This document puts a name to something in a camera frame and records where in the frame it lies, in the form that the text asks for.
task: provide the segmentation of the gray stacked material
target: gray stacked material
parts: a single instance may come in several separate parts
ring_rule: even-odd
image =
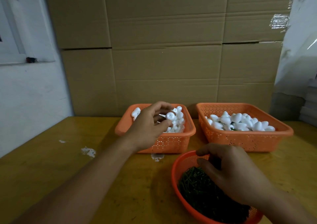
[[[310,79],[299,120],[317,127],[317,79]]]

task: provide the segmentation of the rectangular orange basket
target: rectangular orange basket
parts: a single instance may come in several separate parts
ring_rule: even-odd
[[[126,110],[118,125],[116,126],[115,133],[119,136],[124,135],[133,123],[133,118],[131,117],[132,111],[135,110],[136,107],[139,107],[141,110],[143,110],[150,105],[151,104],[131,105]],[[184,132],[163,133],[151,148],[142,150],[139,153],[184,153],[187,150],[189,138],[196,133],[196,127],[186,106],[180,104],[172,104],[172,106],[175,108],[177,106],[181,106],[183,108],[182,112],[185,119]]]
[[[271,152],[276,149],[278,142],[284,136],[293,135],[293,129],[259,108],[245,103],[198,103],[196,108],[199,115],[199,123],[205,136],[210,143],[225,145],[236,145],[245,151]],[[221,116],[224,111],[232,115],[233,113],[247,113],[252,118],[259,121],[268,121],[274,126],[274,132],[262,131],[226,131],[212,127],[205,116],[209,118],[211,114]]]

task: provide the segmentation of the hand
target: hand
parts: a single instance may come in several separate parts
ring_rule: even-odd
[[[236,202],[260,208],[273,195],[275,188],[242,148],[211,143],[196,154],[210,154],[209,160],[199,158],[197,163]]]
[[[153,146],[157,138],[172,126],[172,121],[159,114],[167,114],[174,107],[166,102],[157,102],[143,109],[124,135],[132,143],[134,152]]]

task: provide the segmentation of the basket rim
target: basket rim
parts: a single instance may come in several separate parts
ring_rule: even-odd
[[[195,156],[196,155],[196,150],[193,151],[189,151],[186,153],[181,154],[173,163],[172,166],[172,186],[173,189],[177,195],[177,197],[180,199],[180,201],[182,202],[182,204],[184,205],[184,207],[188,210],[188,212],[190,214],[192,214],[198,221],[201,221],[203,223],[207,223],[207,224],[223,224],[222,222],[217,222],[214,221],[206,216],[204,216],[203,214],[201,214],[200,212],[198,212],[197,210],[195,210],[182,196],[182,194],[179,192],[178,187],[177,187],[177,181],[175,178],[175,172],[176,172],[176,168],[179,165],[179,163],[181,161],[183,161],[184,159],[191,157],[191,156]],[[252,219],[252,223],[259,223],[261,221],[263,217],[263,213],[261,211],[259,211],[258,209],[256,209],[256,214],[254,216],[254,219]]]
[[[245,105],[245,106],[250,106],[252,108],[255,108],[265,114],[267,117],[279,122],[281,125],[287,128],[285,131],[235,131],[232,133],[230,130],[218,130],[214,127],[212,127],[207,119],[205,118],[203,112],[200,110],[201,105],[206,105],[206,104],[217,104],[217,105]],[[247,103],[197,103],[196,104],[196,110],[198,112],[199,117],[203,120],[203,122],[206,124],[207,128],[213,132],[219,133],[219,134],[234,134],[234,135],[262,135],[262,136],[292,136],[294,134],[294,130],[288,126],[287,124],[284,124],[282,121],[279,121],[278,119],[274,118],[270,114],[264,112],[263,110],[259,109],[258,107],[252,105],[252,104],[247,104]]]
[[[118,136],[122,136],[125,134],[124,131],[120,130],[120,127],[123,123],[123,117],[129,115],[131,113],[131,109],[135,109],[136,107],[143,105],[143,106],[150,106],[151,104],[133,104],[131,106],[129,106],[129,108],[125,111],[125,113],[123,114],[123,116],[121,117],[120,121],[118,122],[114,132],[118,135]],[[190,124],[190,130],[187,132],[183,132],[183,133],[162,133],[159,138],[161,137],[191,137],[196,133],[196,127],[195,124],[192,120],[191,115],[188,112],[188,109],[186,108],[186,106],[182,105],[182,104],[171,104],[172,106],[181,106],[182,107],[182,112],[184,115],[186,115],[189,124]]]

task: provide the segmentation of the yellow table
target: yellow table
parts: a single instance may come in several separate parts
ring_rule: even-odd
[[[87,146],[100,152],[117,139],[119,118],[69,117],[0,159],[0,223],[9,223],[90,161]],[[188,150],[207,143],[198,121]],[[317,216],[317,128],[287,122],[295,132],[272,153],[252,160],[281,189]],[[132,156],[115,180],[92,223],[196,223],[175,195],[171,168],[176,154],[159,162]],[[264,218],[261,223],[269,223]]]

